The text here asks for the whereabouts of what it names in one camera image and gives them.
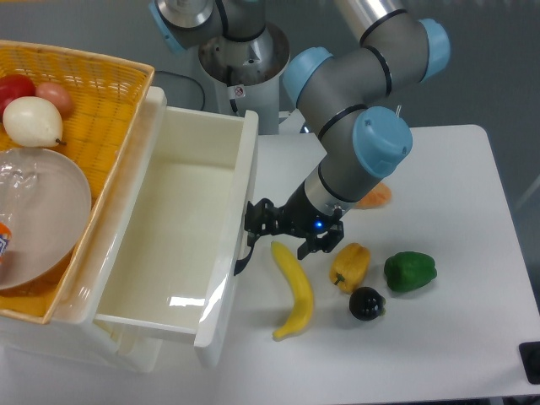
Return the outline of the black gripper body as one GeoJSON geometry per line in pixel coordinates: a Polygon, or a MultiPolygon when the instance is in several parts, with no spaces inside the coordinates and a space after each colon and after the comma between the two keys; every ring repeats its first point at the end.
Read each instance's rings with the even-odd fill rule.
{"type": "Polygon", "coordinates": [[[287,235],[338,243],[344,237],[342,216],[339,205],[330,208],[329,213],[316,208],[302,183],[280,208],[278,228],[287,235]]]}

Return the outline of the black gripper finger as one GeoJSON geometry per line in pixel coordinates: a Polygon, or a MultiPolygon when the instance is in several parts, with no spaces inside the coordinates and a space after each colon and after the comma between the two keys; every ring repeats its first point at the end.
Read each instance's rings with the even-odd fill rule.
{"type": "Polygon", "coordinates": [[[265,235],[278,235],[282,230],[281,213],[281,209],[275,207],[268,198],[263,198],[255,204],[248,202],[244,217],[247,245],[253,247],[258,239],[265,235]]]}
{"type": "Polygon", "coordinates": [[[322,219],[314,220],[307,231],[300,233],[305,241],[297,249],[297,258],[304,259],[311,253],[323,251],[331,252],[343,239],[343,222],[324,222],[322,219]]]}

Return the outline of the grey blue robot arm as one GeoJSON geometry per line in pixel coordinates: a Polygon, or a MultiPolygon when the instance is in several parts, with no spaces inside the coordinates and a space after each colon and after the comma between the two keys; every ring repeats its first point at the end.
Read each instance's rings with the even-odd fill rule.
{"type": "Polygon", "coordinates": [[[326,155],[289,200],[249,203],[248,246],[264,235],[303,240],[297,256],[329,252],[343,238],[343,215],[408,155],[412,134],[379,99],[442,71],[451,47],[445,29],[414,19],[399,1],[339,1],[359,45],[344,57],[322,47],[297,56],[270,24],[263,1],[152,1],[149,11],[173,52],[196,48],[213,80],[221,113],[255,111],[278,127],[284,89],[326,155]]]}

